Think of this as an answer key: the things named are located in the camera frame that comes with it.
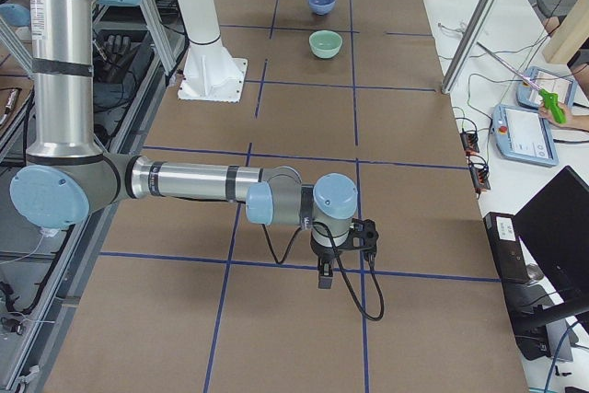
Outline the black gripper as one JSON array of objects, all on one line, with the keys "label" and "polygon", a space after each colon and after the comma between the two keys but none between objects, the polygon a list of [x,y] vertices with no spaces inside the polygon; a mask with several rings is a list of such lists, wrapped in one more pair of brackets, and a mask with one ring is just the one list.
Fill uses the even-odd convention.
[{"label": "black gripper", "polygon": [[333,282],[332,262],[341,253],[332,246],[321,245],[314,237],[310,238],[310,247],[318,257],[318,289],[330,289]]}]

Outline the person's forearm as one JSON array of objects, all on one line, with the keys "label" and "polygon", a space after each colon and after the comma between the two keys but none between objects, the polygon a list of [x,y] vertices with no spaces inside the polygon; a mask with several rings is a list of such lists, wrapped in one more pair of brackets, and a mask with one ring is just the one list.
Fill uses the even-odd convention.
[{"label": "person's forearm", "polygon": [[572,115],[568,119],[569,126],[575,130],[589,132],[589,116],[588,115]]}]

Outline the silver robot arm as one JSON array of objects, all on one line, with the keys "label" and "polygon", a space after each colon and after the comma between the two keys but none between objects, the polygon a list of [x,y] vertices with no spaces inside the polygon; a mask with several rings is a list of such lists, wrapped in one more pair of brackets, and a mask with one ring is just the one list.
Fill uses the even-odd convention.
[{"label": "silver robot arm", "polygon": [[289,167],[247,168],[156,162],[112,154],[93,131],[93,20],[98,0],[30,0],[36,138],[10,184],[32,224],[62,229],[125,199],[176,197],[241,202],[251,223],[292,225],[311,234],[318,285],[331,286],[351,249],[357,190],[331,173],[305,184]]}]

